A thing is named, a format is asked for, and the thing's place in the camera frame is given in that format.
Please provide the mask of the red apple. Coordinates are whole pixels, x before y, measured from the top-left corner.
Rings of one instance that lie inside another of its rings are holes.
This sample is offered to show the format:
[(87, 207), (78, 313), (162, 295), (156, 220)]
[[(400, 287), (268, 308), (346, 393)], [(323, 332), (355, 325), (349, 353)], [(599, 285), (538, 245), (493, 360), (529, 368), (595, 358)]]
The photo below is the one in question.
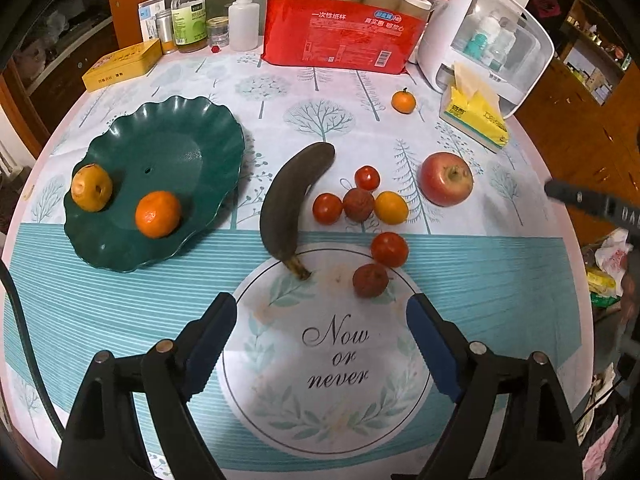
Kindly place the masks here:
[(464, 202), (473, 191), (473, 175), (468, 164), (448, 152), (431, 154), (418, 172), (419, 188), (432, 204), (441, 207)]

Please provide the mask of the dried lychee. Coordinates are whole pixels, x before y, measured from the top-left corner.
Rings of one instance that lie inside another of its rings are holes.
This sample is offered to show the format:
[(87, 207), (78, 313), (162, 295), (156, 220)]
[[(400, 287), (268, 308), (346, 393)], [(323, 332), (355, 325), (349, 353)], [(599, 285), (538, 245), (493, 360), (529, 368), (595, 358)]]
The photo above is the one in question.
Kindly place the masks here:
[(370, 191), (363, 188), (351, 188), (344, 195), (343, 209), (349, 220), (365, 222), (374, 209), (374, 197)]
[(379, 263), (367, 263), (352, 274), (352, 286), (360, 298), (375, 298), (382, 295), (388, 285), (385, 266)]

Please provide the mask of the small yellow orange fruit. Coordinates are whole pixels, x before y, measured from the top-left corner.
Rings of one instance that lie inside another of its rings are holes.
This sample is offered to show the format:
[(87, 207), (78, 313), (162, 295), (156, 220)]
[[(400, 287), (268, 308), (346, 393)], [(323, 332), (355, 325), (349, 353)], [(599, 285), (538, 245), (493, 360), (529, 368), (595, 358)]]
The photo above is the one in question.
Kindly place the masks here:
[(397, 226), (409, 217), (409, 207), (406, 201), (397, 193), (384, 191), (375, 197), (374, 212), (383, 223)]

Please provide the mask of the large red tomato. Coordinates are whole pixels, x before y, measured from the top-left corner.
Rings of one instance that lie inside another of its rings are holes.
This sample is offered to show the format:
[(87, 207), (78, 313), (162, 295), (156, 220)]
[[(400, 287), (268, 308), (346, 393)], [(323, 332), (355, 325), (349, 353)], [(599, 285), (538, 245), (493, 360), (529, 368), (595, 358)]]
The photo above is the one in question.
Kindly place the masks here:
[(409, 257), (409, 246), (397, 233), (383, 232), (372, 240), (370, 252), (372, 258), (383, 266), (399, 268)]

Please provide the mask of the cherry tomato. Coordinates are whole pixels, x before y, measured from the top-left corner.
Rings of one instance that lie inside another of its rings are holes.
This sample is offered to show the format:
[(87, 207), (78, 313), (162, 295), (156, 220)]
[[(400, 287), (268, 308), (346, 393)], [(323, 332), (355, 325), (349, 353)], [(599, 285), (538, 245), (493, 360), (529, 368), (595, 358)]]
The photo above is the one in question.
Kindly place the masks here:
[(316, 197), (312, 204), (314, 220), (322, 226), (330, 226), (341, 218), (343, 203), (341, 199), (332, 193), (322, 193)]
[(373, 192), (380, 186), (380, 183), (380, 174), (378, 170), (372, 166), (362, 166), (355, 172), (355, 184), (357, 188)]

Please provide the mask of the overripe dark banana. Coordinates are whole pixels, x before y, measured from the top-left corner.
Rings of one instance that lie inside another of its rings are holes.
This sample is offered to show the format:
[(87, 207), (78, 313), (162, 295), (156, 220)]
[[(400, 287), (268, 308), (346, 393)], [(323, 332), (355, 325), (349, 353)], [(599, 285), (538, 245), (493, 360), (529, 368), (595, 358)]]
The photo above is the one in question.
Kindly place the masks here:
[(331, 143), (306, 146), (280, 169), (262, 203), (259, 219), (262, 244), (299, 281), (311, 276), (297, 257), (300, 211), (307, 192), (329, 170), (334, 159), (335, 148)]

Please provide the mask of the yellow tissue pack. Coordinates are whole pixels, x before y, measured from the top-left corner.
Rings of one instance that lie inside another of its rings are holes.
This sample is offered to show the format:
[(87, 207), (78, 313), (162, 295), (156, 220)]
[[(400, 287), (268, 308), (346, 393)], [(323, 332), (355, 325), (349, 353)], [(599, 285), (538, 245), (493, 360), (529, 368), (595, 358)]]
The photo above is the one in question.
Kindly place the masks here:
[(454, 82), (442, 94), (439, 116), (493, 153), (509, 142), (498, 94), (468, 64), (454, 63)]

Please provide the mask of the printed tree tablecloth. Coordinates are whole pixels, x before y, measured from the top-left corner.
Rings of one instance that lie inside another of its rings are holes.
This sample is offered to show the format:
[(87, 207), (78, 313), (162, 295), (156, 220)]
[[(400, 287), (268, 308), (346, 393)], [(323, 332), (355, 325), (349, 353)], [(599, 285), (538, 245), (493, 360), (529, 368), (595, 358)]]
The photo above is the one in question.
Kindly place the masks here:
[[(409, 115), (390, 104), (402, 89), (416, 97)], [(130, 272), (90, 266), (64, 232), (72, 172), (116, 118), (171, 96), (231, 110), (245, 138), (239, 185), (214, 223), (169, 259)], [(452, 404), (408, 330), (414, 292), (493, 352), (547, 353), (568, 404), (582, 406), (592, 373), (588, 292), (568, 213), (542, 189), (548, 168), (515, 119), (506, 149), (494, 154), (442, 122), (439, 102), (416, 70), (276, 67), (256, 53), (209, 52), (168, 55), (145, 76), (83, 96), (38, 159), (4, 248), (58, 414), (70, 412), (96, 352), (145, 352), (220, 292), (235, 296), (238, 322), (189, 408), (236, 478), (372, 479), (421, 467)], [(369, 165), (409, 207), (397, 226), (409, 257), (371, 300), (355, 295), (352, 274), (386, 231), (378, 218), (322, 226), (304, 207), (297, 252), (306, 281), (262, 244), (273, 179), (320, 141), (335, 159), (314, 194), (343, 196)], [(438, 152), (472, 171), (473, 191), (456, 206), (436, 206), (420, 191), (422, 162)]]

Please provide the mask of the large orange mandarin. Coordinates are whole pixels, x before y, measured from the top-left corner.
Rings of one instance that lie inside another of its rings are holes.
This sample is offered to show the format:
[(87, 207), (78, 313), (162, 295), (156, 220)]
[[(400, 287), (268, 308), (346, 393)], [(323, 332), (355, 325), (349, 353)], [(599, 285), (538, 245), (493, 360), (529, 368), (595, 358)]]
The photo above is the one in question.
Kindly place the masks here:
[(182, 215), (178, 197), (167, 191), (154, 191), (139, 200), (134, 221), (146, 237), (157, 240), (177, 229)]

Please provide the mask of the small kumquat with stem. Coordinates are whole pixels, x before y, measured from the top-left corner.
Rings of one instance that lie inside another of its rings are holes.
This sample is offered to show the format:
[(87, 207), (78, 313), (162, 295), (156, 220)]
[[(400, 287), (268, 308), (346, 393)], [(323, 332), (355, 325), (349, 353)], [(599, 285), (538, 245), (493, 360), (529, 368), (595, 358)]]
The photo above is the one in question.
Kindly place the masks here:
[(390, 104), (396, 112), (409, 115), (416, 109), (416, 97), (407, 89), (395, 92)]

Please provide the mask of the dark green scalloped plate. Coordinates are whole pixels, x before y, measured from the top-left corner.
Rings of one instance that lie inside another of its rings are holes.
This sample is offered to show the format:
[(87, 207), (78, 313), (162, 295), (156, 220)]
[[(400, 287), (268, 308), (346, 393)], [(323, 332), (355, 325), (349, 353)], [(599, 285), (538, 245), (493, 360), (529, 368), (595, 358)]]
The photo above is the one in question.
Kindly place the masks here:
[[(96, 164), (108, 173), (110, 200), (88, 212), (64, 198), (64, 232), (76, 255), (116, 272), (174, 256), (214, 223), (239, 182), (244, 151), (243, 129), (231, 110), (204, 96), (171, 96), (116, 118), (78, 164)], [(137, 204), (155, 191), (171, 192), (182, 206), (177, 229), (158, 240), (144, 236), (134, 222)]]

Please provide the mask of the red paper cup package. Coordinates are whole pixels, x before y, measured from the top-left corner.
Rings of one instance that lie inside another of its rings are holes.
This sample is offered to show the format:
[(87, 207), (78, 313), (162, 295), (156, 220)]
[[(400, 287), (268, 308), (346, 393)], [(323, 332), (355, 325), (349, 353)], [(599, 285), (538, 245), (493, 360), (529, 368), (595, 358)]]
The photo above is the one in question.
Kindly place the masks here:
[(267, 0), (262, 58), (280, 66), (401, 73), (449, 0)]

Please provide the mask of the yellow tin box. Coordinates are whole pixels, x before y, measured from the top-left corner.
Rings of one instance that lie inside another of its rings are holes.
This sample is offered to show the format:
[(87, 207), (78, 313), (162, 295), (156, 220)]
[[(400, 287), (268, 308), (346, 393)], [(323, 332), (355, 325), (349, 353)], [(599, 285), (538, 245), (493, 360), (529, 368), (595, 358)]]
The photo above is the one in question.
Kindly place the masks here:
[(103, 55), (82, 76), (85, 88), (93, 92), (118, 82), (149, 73), (163, 55), (157, 38)]

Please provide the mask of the small metal can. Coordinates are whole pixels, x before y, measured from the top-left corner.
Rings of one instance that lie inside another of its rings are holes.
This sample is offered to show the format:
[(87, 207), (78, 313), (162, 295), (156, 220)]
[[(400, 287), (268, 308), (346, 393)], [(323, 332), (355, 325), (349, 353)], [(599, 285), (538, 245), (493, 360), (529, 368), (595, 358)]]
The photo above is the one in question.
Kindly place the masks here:
[(163, 54), (175, 52), (177, 47), (174, 40), (174, 32), (172, 31), (171, 10), (161, 10), (155, 15), (157, 37), (160, 40), (160, 47)]

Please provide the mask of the green label glass bottle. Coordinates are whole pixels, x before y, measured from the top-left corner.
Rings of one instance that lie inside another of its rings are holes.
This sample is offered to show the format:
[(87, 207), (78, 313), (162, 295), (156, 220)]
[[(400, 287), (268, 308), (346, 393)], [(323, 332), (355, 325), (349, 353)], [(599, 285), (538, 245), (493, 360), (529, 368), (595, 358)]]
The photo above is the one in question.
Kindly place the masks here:
[(190, 53), (207, 46), (206, 1), (171, 0), (174, 41), (179, 52)]

